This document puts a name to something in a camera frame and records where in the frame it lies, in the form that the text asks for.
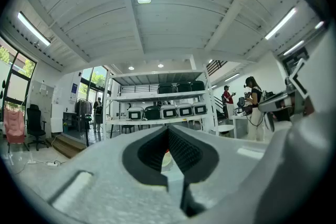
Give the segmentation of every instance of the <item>shelf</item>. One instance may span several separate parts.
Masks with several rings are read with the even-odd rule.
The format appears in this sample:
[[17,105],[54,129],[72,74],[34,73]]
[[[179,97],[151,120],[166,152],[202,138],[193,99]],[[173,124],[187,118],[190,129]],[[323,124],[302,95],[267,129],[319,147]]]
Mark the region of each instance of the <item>shelf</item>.
[[165,123],[175,123],[175,122],[183,122],[183,121],[192,121],[192,120],[200,120],[203,118],[209,117],[208,114],[188,116],[188,117],[177,117],[170,119],[161,119],[161,120],[150,120],[150,121],[127,121],[127,120],[111,120],[106,121],[106,124],[113,125],[155,125],[155,124],[165,124]]
[[197,79],[203,70],[153,71],[146,73],[128,73],[112,75],[111,78],[122,86],[143,84],[179,83]]
[[189,99],[199,97],[207,93],[207,91],[195,91],[195,92],[174,92],[174,93],[134,93],[133,95],[125,95],[119,97],[107,97],[107,100],[114,100],[121,103],[129,102],[145,102],[145,101],[170,101],[170,100],[179,100],[179,99]]

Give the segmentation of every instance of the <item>storage box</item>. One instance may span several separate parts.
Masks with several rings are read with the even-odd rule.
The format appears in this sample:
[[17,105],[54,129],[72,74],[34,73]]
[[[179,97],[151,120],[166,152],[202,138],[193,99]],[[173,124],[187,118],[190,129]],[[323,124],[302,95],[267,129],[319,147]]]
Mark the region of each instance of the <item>storage box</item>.
[[144,109],[141,106],[134,106],[127,111],[127,118],[133,121],[140,121],[143,118]]
[[178,92],[191,92],[191,85],[189,82],[180,82],[176,87]]
[[193,81],[191,83],[192,91],[204,91],[204,82],[201,80]]
[[175,118],[176,107],[172,104],[165,104],[160,108],[160,114],[162,119]]
[[205,114],[207,112],[206,105],[204,102],[195,102],[193,103],[192,107],[194,115]]
[[173,93],[173,85],[171,83],[160,83],[157,89],[158,93]]
[[193,115],[192,105],[189,103],[179,104],[176,107],[177,116],[185,117]]
[[160,107],[158,107],[157,105],[147,106],[145,108],[145,118],[147,120],[159,120]]

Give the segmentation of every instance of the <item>chair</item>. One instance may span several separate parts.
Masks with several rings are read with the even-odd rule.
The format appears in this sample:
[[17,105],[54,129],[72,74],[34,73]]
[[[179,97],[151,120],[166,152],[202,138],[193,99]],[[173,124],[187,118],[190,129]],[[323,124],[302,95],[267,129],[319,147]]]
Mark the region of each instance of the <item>chair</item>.
[[130,130],[130,133],[132,133],[131,128],[133,127],[133,131],[134,131],[134,125],[122,125],[121,126],[121,133],[123,131],[123,129],[125,129],[125,134],[127,134],[127,129]]
[[22,143],[29,151],[25,144],[25,121],[23,112],[15,112],[5,109],[4,111],[4,126],[7,136],[8,153],[10,144]]
[[28,134],[35,137],[36,140],[28,143],[28,147],[30,144],[36,144],[36,151],[38,151],[38,144],[46,145],[49,147],[44,140],[40,140],[40,136],[45,135],[45,126],[46,121],[43,121],[43,130],[41,129],[41,111],[38,109],[38,106],[35,104],[31,104],[30,108],[27,109],[27,132]]

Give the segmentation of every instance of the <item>wooden step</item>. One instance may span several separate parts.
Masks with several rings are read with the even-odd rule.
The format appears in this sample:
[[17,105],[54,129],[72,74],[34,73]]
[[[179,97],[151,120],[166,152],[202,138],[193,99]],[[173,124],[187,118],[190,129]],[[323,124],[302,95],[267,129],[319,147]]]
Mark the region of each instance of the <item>wooden step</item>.
[[51,146],[53,143],[53,148],[56,149],[58,152],[62,153],[64,156],[68,158],[73,158],[76,156],[80,151],[73,149],[72,147],[63,144],[60,140],[55,140],[54,138],[47,138],[47,143]]
[[77,150],[81,152],[82,150],[85,150],[86,146],[82,143],[79,143],[77,141],[74,141],[70,138],[67,138],[63,135],[58,135],[55,139],[55,141],[61,141],[63,144],[73,148],[74,150]]

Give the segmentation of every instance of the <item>woman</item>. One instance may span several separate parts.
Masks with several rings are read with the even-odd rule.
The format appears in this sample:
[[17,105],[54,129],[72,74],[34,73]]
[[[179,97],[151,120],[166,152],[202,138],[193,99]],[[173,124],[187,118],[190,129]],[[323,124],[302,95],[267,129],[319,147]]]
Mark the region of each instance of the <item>woman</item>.
[[263,131],[262,131],[262,113],[258,109],[258,104],[262,98],[262,91],[257,84],[254,77],[248,77],[245,81],[246,86],[251,88],[251,98],[246,98],[246,101],[252,103],[252,115],[251,119],[248,121],[248,135],[249,140],[263,141]]

